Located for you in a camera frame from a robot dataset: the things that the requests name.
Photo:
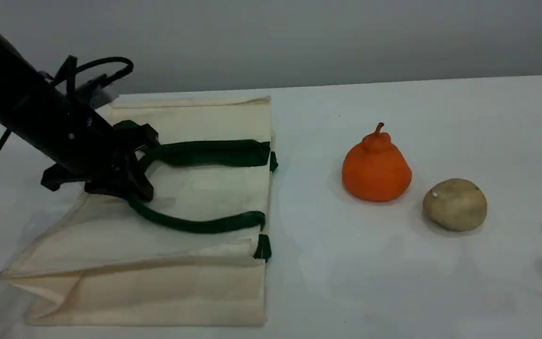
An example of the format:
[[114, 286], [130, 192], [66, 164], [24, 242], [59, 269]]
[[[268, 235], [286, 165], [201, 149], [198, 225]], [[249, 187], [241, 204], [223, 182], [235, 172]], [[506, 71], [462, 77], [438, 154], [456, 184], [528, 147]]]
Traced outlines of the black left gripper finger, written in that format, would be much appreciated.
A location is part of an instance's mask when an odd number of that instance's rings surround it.
[[126, 178], [100, 178], [85, 182], [85, 191], [88, 194], [126, 198], [133, 191], [133, 183]]
[[136, 157], [127, 157], [123, 166], [123, 198], [138, 198], [143, 202], [153, 199], [153, 186]]

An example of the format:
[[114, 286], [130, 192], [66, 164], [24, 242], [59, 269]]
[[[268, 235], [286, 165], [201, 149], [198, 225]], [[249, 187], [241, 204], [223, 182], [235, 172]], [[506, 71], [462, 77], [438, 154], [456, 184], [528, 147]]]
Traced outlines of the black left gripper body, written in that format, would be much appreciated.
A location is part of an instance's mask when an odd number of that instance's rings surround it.
[[159, 146], [158, 137], [149, 124], [122, 128], [104, 125], [88, 127], [80, 134], [69, 133], [48, 148], [46, 154], [55, 164], [43, 172], [40, 183], [57, 191], [65, 183], [123, 178], [126, 158], [137, 158], [137, 152]]

